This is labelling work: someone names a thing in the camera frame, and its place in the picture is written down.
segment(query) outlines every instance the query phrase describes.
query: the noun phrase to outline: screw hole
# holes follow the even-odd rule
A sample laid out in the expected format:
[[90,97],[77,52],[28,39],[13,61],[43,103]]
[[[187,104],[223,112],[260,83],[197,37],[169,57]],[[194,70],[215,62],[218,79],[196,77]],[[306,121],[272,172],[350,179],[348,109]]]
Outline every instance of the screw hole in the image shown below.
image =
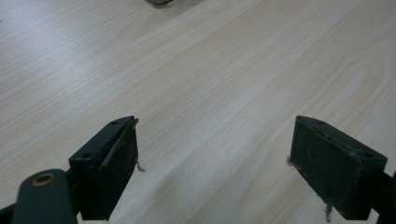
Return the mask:
[[36,177],[32,181],[32,185],[35,186],[35,187],[46,185],[49,182],[51,182],[54,177],[55,177],[54,174],[43,174],[43,175],[40,175],[40,176]]
[[92,153],[91,153],[91,152],[87,152],[87,153],[82,154],[81,157],[82,157],[83,159],[89,159],[91,156],[92,156]]

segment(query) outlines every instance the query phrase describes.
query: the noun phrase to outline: wood grain surface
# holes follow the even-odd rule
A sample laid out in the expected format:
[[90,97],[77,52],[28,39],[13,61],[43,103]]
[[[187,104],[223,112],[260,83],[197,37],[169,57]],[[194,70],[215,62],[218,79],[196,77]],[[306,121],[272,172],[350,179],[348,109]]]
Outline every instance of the wood grain surface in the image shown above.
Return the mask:
[[147,171],[108,223],[327,223],[286,163],[294,119],[357,138],[393,175],[396,1],[0,0],[1,207],[130,115]]

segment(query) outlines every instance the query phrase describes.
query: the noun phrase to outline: light wood tabletop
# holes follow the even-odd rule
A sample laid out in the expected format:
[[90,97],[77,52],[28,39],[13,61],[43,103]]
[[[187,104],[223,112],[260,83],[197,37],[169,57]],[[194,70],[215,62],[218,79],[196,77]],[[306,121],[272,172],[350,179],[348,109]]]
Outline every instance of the light wood tabletop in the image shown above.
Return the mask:
[[1,207],[131,115],[147,171],[108,223],[327,223],[286,163],[295,117],[384,154],[393,175],[396,1],[0,0]]

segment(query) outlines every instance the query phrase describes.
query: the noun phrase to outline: wooden table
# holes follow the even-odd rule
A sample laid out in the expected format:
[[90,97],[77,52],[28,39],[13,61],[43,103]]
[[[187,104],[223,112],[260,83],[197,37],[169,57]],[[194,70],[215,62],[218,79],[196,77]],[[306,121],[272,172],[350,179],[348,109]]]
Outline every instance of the wooden table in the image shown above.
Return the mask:
[[147,171],[109,223],[327,223],[286,163],[294,119],[357,138],[393,175],[396,1],[0,0],[1,207],[130,115]]

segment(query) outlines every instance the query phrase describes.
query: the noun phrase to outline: black plastic part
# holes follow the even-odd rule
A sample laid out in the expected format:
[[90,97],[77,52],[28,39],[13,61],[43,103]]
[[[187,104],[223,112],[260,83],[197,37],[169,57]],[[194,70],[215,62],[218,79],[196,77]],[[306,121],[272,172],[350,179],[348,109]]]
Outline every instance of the black plastic part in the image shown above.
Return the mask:
[[373,208],[380,215],[377,224],[396,223],[396,173],[382,174],[373,190]]
[[138,158],[134,117],[107,124],[70,159],[75,213],[84,220],[109,219]]
[[0,223],[2,224],[11,223],[11,219],[14,214],[14,207],[15,204],[12,204],[0,210]]
[[47,170],[25,179],[12,224],[77,224],[65,172]]
[[345,219],[366,220],[387,158],[323,121],[298,116],[290,162]]

